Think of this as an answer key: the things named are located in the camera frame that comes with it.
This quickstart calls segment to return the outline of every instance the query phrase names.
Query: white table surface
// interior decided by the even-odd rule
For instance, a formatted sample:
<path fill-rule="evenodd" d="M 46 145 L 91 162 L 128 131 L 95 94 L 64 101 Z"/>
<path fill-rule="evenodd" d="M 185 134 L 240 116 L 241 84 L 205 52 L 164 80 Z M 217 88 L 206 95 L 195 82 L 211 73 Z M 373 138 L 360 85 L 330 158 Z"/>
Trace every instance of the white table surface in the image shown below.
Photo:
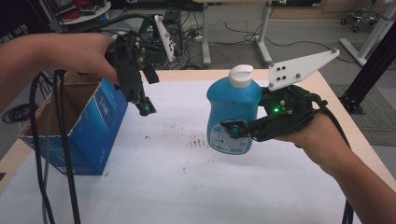
<path fill-rule="evenodd" d="M 82 223 L 341 223 L 344 194 L 293 144 L 254 142 L 241 156 L 207 147 L 211 83 L 145 86 L 158 113 L 129 105 L 104 174 L 75 177 Z M 1 223 L 42 223 L 35 176 L 31 152 L 0 195 Z M 55 221 L 72 223 L 67 179 L 52 167 L 48 195 Z"/>

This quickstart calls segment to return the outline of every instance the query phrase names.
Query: table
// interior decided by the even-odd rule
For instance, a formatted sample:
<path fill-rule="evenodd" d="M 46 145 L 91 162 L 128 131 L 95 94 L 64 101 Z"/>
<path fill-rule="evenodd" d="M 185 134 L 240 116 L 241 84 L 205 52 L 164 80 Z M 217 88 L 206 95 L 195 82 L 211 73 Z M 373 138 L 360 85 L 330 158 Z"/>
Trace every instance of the table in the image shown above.
<path fill-rule="evenodd" d="M 82 223 L 341 223 L 342 191 L 293 144 L 255 142 L 242 156 L 207 147 L 205 92 L 228 72 L 158 71 L 160 83 L 145 83 L 158 113 L 142 118 L 129 106 L 104 174 L 75 177 Z M 267 70 L 254 70 L 254 79 L 265 86 Z M 300 85 L 329 102 L 354 152 L 396 190 L 321 74 Z M 32 150 L 18 140 L 0 172 L 7 173 L 2 223 L 40 223 Z M 55 220 L 72 223 L 67 180 L 55 169 L 49 171 L 48 195 Z"/>
<path fill-rule="evenodd" d="M 251 21 L 262 20 L 262 27 L 260 34 L 255 35 L 255 42 L 262 54 L 265 64 L 273 62 L 267 47 L 264 44 L 265 31 L 270 16 L 271 3 L 273 1 L 265 0 L 195 0 L 197 3 L 204 3 L 203 6 L 203 39 L 202 52 L 204 65 L 210 65 L 210 51 L 208 41 L 208 24 L 212 21 L 227 20 L 227 21 Z M 263 5 L 241 5 L 241 6 L 210 6 L 208 3 L 264 3 Z"/>

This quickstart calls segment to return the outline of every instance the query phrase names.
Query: wheel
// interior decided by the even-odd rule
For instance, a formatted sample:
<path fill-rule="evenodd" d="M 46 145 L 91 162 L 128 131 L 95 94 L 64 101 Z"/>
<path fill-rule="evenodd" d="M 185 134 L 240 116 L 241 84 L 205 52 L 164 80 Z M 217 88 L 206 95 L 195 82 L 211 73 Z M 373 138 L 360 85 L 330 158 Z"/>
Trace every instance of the wheel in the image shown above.
<path fill-rule="evenodd" d="M 340 24 L 341 24 L 341 25 L 347 24 L 347 20 L 346 20 L 346 19 L 341 19 Z"/>
<path fill-rule="evenodd" d="M 375 20 L 369 20 L 369 25 L 374 25 L 375 24 Z"/>
<path fill-rule="evenodd" d="M 357 33 L 359 31 L 359 27 L 357 26 L 352 27 L 352 31 L 353 33 Z"/>

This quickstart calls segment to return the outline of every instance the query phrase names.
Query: shelf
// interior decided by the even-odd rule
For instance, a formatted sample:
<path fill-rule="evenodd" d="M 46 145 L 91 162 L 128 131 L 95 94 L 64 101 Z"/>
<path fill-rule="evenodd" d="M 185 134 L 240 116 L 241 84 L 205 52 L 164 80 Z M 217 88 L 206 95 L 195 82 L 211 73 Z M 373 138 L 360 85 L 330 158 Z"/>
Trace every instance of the shelf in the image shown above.
<path fill-rule="evenodd" d="M 107 13 L 111 8 L 111 2 L 107 2 L 104 7 L 100 7 L 95 11 L 94 15 L 91 16 L 81 16 L 80 18 L 73 20 L 73 21 L 61 21 L 61 25 L 71 25 L 76 24 L 84 21 L 89 21 L 95 18 L 102 16 L 103 14 Z"/>

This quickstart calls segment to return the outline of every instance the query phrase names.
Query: white bottle cap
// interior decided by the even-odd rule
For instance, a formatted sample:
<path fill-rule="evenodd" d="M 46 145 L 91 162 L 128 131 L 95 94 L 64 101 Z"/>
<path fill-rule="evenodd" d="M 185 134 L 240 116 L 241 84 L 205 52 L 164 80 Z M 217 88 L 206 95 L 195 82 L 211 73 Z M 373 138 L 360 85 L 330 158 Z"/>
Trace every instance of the white bottle cap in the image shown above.
<path fill-rule="evenodd" d="M 246 88 L 250 85 L 253 75 L 253 66 L 248 64 L 239 64 L 231 69 L 228 74 L 228 81 L 235 88 Z"/>

